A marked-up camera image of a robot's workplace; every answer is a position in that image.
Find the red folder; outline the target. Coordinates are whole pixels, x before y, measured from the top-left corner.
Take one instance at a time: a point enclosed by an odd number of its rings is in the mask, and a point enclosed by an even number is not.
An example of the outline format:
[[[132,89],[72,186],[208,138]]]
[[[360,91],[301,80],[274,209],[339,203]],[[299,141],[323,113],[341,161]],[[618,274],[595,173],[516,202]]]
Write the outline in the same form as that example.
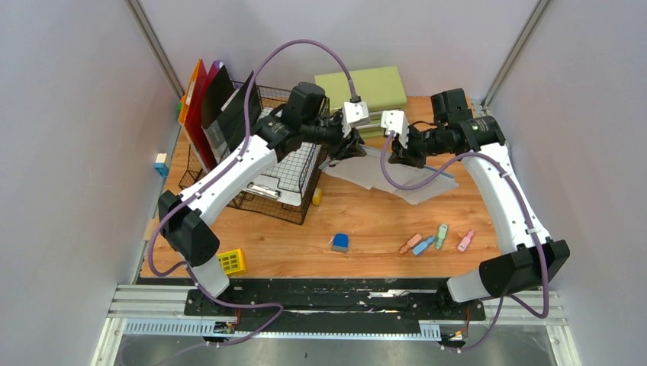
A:
[[[202,105],[204,96],[213,77],[214,74],[210,74],[206,70],[204,64],[204,72],[198,78],[194,94],[192,95],[191,104],[188,109],[188,114],[186,115],[185,123],[183,124],[183,128],[187,133],[188,140],[192,145],[196,156],[198,157],[198,161],[206,172],[209,172],[216,166],[214,154],[211,151],[211,146],[202,126]]]

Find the black folder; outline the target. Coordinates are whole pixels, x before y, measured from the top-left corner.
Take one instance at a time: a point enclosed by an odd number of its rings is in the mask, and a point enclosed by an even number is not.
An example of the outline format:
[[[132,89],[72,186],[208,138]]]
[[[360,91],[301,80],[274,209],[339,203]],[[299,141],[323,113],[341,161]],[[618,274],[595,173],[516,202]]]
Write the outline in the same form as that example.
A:
[[[202,126],[216,165],[227,158],[246,135],[244,97],[249,81],[234,82],[226,66],[214,75],[202,105]]]

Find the orange folder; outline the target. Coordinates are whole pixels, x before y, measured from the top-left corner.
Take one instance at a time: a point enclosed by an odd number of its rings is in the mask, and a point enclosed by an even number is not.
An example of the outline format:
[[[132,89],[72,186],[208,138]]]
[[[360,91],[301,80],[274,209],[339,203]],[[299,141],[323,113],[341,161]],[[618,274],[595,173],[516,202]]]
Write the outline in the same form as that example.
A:
[[[178,122],[181,125],[185,123],[186,115],[188,114],[188,109],[191,104],[192,95],[194,94],[195,86],[197,84],[198,78],[201,76],[201,74],[203,74],[203,72],[204,63],[202,59],[199,59],[192,72],[191,78],[189,79],[187,90],[180,100],[183,102],[182,112],[178,115]]]

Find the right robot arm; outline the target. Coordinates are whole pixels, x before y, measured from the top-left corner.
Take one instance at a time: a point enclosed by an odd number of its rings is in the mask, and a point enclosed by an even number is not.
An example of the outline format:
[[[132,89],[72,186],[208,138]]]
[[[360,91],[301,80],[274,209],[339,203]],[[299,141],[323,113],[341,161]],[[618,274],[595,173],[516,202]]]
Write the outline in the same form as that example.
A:
[[[465,166],[488,209],[497,235],[500,255],[481,262],[477,269],[451,277],[436,296],[436,308],[445,318],[455,318],[473,300],[510,297],[543,319],[549,313],[549,282],[570,256],[565,240],[555,240],[542,225],[519,186],[510,161],[510,150],[497,121],[476,116],[461,88],[430,98],[433,125],[418,130],[403,111],[385,111],[381,128],[391,156],[382,156],[381,171],[397,189],[416,191],[435,180],[454,162]],[[420,168],[429,156],[453,157],[429,178],[414,185],[398,184],[388,174],[388,163]],[[531,310],[516,294],[541,287],[542,309]]]

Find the blue clipboard with papers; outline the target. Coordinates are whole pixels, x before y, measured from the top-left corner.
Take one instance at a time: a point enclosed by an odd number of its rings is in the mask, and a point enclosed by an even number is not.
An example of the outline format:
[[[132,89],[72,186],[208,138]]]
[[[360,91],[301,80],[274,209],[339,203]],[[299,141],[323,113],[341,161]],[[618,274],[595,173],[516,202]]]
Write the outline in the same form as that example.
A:
[[[368,146],[364,150],[366,155],[363,157],[352,157],[341,161],[326,159],[320,167],[323,172],[331,177],[340,178],[367,190],[374,188],[393,194],[411,205],[421,204],[459,186],[453,175],[443,172],[422,188],[409,191],[401,190],[389,183],[384,177],[381,171],[381,150]],[[406,186],[419,185],[436,172],[435,168],[428,165],[417,169],[387,162],[385,166],[392,180],[399,185]]]

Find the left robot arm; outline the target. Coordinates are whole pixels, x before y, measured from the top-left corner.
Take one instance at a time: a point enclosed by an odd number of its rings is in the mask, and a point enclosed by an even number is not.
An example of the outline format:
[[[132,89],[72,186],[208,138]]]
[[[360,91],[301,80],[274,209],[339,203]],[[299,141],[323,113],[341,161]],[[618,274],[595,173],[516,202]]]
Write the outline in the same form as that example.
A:
[[[162,236],[183,258],[182,265],[204,295],[204,305],[216,315],[233,307],[230,279],[217,258],[220,241],[210,225],[220,212],[253,180],[281,162],[302,143],[326,147],[333,159],[364,156],[357,126],[369,121],[369,108],[356,92],[340,111],[322,117],[325,91],[309,82],[291,90],[276,114],[252,121],[249,100],[253,84],[245,89],[245,135],[241,144],[203,179],[180,194],[169,191],[158,200],[159,223],[151,236]]]

